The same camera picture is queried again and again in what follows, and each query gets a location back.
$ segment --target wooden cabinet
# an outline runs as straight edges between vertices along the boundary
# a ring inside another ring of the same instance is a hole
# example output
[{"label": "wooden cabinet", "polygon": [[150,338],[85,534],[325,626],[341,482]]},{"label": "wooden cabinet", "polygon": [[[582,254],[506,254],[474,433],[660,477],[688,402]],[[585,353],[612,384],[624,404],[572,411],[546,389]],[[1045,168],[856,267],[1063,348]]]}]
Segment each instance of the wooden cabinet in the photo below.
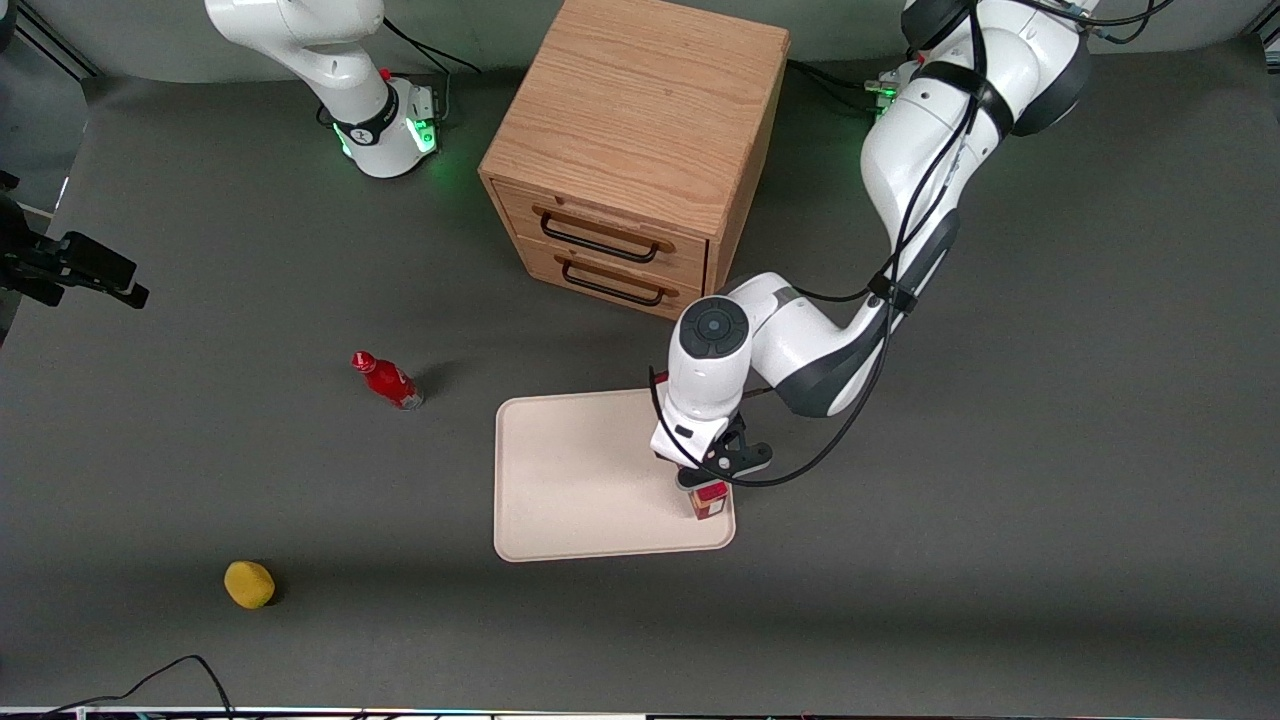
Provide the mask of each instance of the wooden cabinet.
[{"label": "wooden cabinet", "polygon": [[529,273],[667,318],[719,288],[788,44],[659,0],[564,0],[480,163]]}]

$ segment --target beige tray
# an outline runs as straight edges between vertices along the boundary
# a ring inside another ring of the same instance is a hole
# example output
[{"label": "beige tray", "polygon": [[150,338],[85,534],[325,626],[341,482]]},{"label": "beige tray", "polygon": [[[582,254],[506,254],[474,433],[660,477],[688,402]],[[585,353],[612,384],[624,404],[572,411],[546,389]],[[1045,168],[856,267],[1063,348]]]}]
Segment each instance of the beige tray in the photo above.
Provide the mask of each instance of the beige tray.
[{"label": "beige tray", "polygon": [[649,450],[648,389],[517,397],[498,409],[493,547],[508,562],[718,550],[733,498],[694,518],[676,466]]}]

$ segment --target bottle cap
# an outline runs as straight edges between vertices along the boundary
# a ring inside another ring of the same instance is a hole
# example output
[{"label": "bottle cap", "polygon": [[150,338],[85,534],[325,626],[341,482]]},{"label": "bottle cap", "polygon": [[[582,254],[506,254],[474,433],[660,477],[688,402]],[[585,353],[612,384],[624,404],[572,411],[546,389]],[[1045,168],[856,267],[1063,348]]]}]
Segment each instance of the bottle cap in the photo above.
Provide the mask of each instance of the bottle cap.
[{"label": "bottle cap", "polygon": [[378,359],[365,352],[364,350],[360,350],[351,356],[351,366],[360,370],[361,373],[372,373],[374,365],[376,364]]}]

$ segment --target white wall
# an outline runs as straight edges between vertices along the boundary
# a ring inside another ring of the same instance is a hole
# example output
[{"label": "white wall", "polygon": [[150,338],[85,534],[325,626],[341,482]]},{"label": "white wall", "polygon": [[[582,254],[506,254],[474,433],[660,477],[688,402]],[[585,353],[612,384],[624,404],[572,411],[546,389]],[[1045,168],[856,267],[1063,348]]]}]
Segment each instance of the white wall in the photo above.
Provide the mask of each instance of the white wall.
[{"label": "white wall", "polygon": [[[905,49],[902,0],[678,0],[791,31],[794,58],[878,58]],[[1183,50],[1239,33],[1268,0],[1179,0],[1126,51]],[[202,0],[33,0],[63,35],[113,74],[175,82],[288,77],[250,50],[228,44],[209,23]],[[387,0],[403,31],[485,68],[532,59],[559,0]],[[1103,0],[1100,17],[1140,12],[1146,0]],[[385,29],[365,44],[374,60],[417,70],[422,59]],[[1100,53],[1114,46],[1097,44]]]}]

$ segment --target circular button panel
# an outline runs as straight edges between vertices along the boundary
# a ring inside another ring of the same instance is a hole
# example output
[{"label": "circular button panel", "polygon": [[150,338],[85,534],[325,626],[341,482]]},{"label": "circular button panel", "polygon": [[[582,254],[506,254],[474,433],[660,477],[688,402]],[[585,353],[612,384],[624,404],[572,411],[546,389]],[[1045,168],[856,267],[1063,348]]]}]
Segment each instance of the circular button panel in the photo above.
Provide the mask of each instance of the circular button panel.
[{"label": "circular button panel", "polygon": [[704,297],[680,320],[680,346],[699,360],[732,355],[748,334],[746,313],[727,297]]}]

